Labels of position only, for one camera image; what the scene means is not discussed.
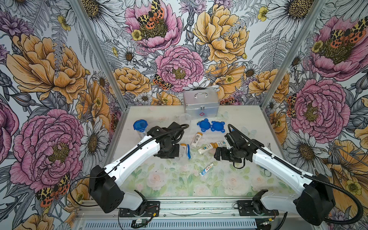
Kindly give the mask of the white bottle barcode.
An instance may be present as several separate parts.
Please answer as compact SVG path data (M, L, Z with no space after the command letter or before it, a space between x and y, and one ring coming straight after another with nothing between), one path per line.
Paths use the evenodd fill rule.
M179 149L179 157L187 157L187 144L183 144L181 143L179 145L180 149Z

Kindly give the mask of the blue toothbrush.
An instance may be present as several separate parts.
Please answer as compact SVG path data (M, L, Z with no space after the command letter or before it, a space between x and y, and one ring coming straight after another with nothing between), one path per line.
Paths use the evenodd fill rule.
M190 160L191 159L190 145L187 144L186 148L187 148L186 155L187 155L187 158Z

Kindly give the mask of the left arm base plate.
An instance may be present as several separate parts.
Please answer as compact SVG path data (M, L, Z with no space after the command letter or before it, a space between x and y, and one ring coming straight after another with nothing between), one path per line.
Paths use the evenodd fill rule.
M160 201L144 201L137 210L120 209L120 218L151 218L158 217L160 213Z

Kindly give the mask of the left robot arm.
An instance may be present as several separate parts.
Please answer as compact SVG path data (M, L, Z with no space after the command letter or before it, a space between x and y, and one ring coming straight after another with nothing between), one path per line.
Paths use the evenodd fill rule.
M129 209L142 215L147 199L139 191L124 191L123 183L148 158L174 159L179 156L179 141L188 124L173 122L169 127L152 127L142 140L121 158L110 164L94 167L90 172L89 194L104 213Z

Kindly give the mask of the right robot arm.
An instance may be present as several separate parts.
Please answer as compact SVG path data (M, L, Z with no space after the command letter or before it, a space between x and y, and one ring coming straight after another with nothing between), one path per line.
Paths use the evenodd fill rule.
M278 177L295 192L294 195L278 195L263 188L252 198L251 207L257 215L278 210L299 214L309 224L318 226L329 216L335 206L328 179L321 175L311 179L311 174L294 167L276 156L255 139L249 139L239 131L225 135L226 147L217 147L214 159L231 163L252 162Z

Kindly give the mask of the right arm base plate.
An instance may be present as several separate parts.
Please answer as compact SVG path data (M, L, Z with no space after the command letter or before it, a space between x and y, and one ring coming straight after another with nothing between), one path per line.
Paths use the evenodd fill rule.
M268 210L261 203L252 200L238 200L234 206L240 216L278 216L278 210Z

